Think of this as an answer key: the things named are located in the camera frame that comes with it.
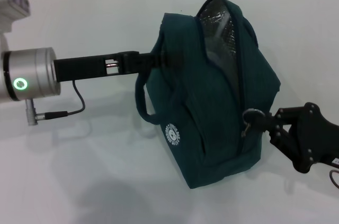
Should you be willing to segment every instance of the circular logo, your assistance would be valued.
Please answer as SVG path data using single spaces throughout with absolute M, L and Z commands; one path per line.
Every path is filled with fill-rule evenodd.
M 19 77 L 14 80 L 13 86 L 18 90 L 25 90 L 28 86 L 28 83 L 25 79 Z
M 166 137 L 168 142 L 170 142 L 173 146 L 177 146 L 180 142 L 180 134 L 173 124 L 169 124 L 165 129 Z

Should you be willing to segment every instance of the cable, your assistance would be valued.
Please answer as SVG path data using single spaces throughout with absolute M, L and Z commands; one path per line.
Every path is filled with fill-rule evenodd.
M 76 88 L 76 85 L 75 85 L 75 80 L 72 81 L 72 84 L 73 84 L 73 88 L 76 92 L 76 94 L 79 96 L 79 99 L 81 100 L 81 103 L 83 105 L 83 107 L 77 111 L 73 111 L 73 112 L 67 112 L 67 115 L 72 115 L 72 114 L 78 114 L 80 112 L 83 112 L 86 108 L 86 104 L 85 104 L 85 101 L 84 101 L 84 98 L 81 96 L 80 92 L 78 91 L 78 88 Z
M 51 119 L 55 119 L 55 118 L 67 117 L 67 116 L 72 115 L 72 114 L 78 114 L 78 113 L 83 112 L 85 110 L 85 108 L 86 108 L 85 101 L 84 101 L 83 97 L 81 96 L 80 92 L 78 91 L 78 88 L 76 88 L 75 80 L 72 81 L 72 84 L 73 84 L 73 88 L 74 88 L 76 94 L 78 95 L 79 99 L 81 100 L 83 107 L 81 109 L 73 111 L 73 112 L 67 112 L 67 111 L 47 112 L 47 113 L 43 114 L 43 120 L 51 120 Z
M 329 178 L 331 179 L 332 183 L 334 184 L 334 186 L 336 186 L 338 189 L 339 189 L 339 185 L 335 182 L 335 180 L 333 179 L 333 173 L 338 173 L 339 174 L 339 171 L 338 170 L 331 170 L 329 172 Z

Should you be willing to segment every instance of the green bag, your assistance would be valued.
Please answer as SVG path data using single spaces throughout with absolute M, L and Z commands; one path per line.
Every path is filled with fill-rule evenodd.
M 240 8 L 207 0 L 196 17 L 165 14 L 152 52 L 165 53 L 171 66 L 139 74 L 137 109 L 160 124 L 188 186 L 251 168 L 260 159 L 262 134 L 249 130 L 242 137 L 242 114 L 249 108 L 268 112 L 280 82 Z

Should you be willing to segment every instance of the white logo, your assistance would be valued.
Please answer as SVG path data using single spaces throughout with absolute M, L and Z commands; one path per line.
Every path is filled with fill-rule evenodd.
M 177 146 L 180 142 L 180 134 L 173 124 L 169 124 L 166 126 L 166 137 L 168 142 L 170 142 L 173 146 Z

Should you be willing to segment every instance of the white surface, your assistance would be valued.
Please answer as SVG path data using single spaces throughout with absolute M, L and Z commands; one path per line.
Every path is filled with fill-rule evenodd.
M 58 58 L 149 51 L 164 12 L 195 14 L 205 0 L 30 0 L 11 49 L 52 46 Z M 337 0 L 231 0 L 252 23 L 282 86 L 278 107 L 320 106 L 339 124 Z M 0 105 L 0 223 L 337 223 L 331 167 L 308 174 L 263 138 L 248 172 L 190 190 L 134 101 L 136 76 L 82 80 L 86 110 L 27 127 L 24 103 Z M 72 85 L 37 100 L 42 111 L 80 107 Z

